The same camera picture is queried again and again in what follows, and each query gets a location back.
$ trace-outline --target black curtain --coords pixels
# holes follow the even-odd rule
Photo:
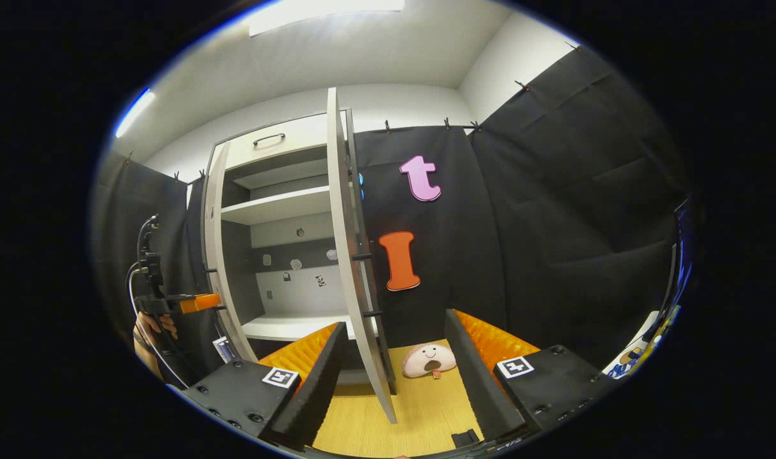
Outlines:
[[[201,204],[200,194],[193,203]],[[133,348],[131,330],[134,311],[126,288],[128,269],[136,261],[136,243],[141,225],[151,215],[159,215],[159,229],[153,231],[151,247],[161,254],[166,294],[206,293],[203,270],[194,265],[201,259],[201,235],[195,207],[187,211],[187,184],[129,161],[120,154],[102,159],[90,201],[89,250],[102,304],[120,339]],[[190,253],[198,244],[197,253]],[[143,276],[134,276],[134,295],[149,293]],[[173,317],[178,328],[176,346],[181,354],[166,361],[176,374],[192,383],[221,363],[212,340],[217,337],[214,313],[202,311]],[[164,345],[164,340],[157,342]],[[179,386],[160,364],[167,383]]]
[[[508,331],[603,368],[659,310],[686,181],[670,135],[578,48],[470,134],[498,225]]]
[[[444,338],[447,308],[506,328],[501,249],[487,186],[464,131],[444,125],[368,131],[356,133],[355,144],[388,345]],[[441,187],[434,201],[414,198],[408,175],[399,170],[417,155],[436,166],[428,174],[431,185]],[[409,290],[386,287],[391,273],[378,239],[396,231],[415,235],[411,259],[421,284]]]

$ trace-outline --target open cabinet door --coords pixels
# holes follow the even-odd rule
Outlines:
[[[345,154],[345,139],[343,137],[340,119],[340,104],[336,97],[336,87],[329,89],[329,143],[327,157],[329,159],[329,197],[332,207],[332,222],[334,226],[334,243],[338,253],[338,264],[342,279],[342,289],[345,305],[354,329],[354,337],[363,359],[368,380],[374,388],[374,393],[388,416],[391,424],[396,424],[396,413],[391,401],[391,389],[385,364],[380,356],[377,338],[371,323],[365,326],[363,314],[368,311],[368,296],[364,279],[355,266],[358,261],[352,261],[351,256],[357,255],[356,216],[354,214],[351,192],[349,189],[349,166]]]
[[[255,352],[246,340],[241,329],[241,323],[233,305],[227,282],[227,270],[224,268],[224,251],[221,239],[221,196],[224,187],[224,169],[227,166],[230,143],[218,145],[213,152],[210,164],[207,166],[207,183],[204,198],[204,248],[207,267],[215,272],[208,273],[210,288],[213,293],[221,296],[221,302],[227,308],[219,310],[222,328],[227,334],[237,357],[249,362],[257,362]]]

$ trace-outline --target wooden floor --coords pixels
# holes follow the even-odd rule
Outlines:
[[[447,340],[435,342],[450,347]],[[453,434],[473,429],[484,440],[464,391],[459,369],[409,379],[402,361],[412,346],[389,349],[396,375],[391,395],[397,423],[390,424],[370,386],[340,386],[313,448],[360,457],[420,456],[455,448]]]

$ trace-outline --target plush toy with face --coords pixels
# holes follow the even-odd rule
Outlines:
[[[425,343],[411,348],[402,362],[402,373],[405,377],[423,377],[432,371],[444,372],[455,366],[456,357],[450,349],[435,343]]]

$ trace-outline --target metal handle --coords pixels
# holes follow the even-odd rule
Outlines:
[[[277,137],[277,136],[280,136],[280,138],[283,139],[284,137],[286,137],[286,134],[281,133],[281,134],[274,134],[274,136],[262,137],[258,140],[255,140],[255,142],[252,142],[252,145],[257,146],[257,142],[260,142],[261,140],[272,139],[272,137]]]

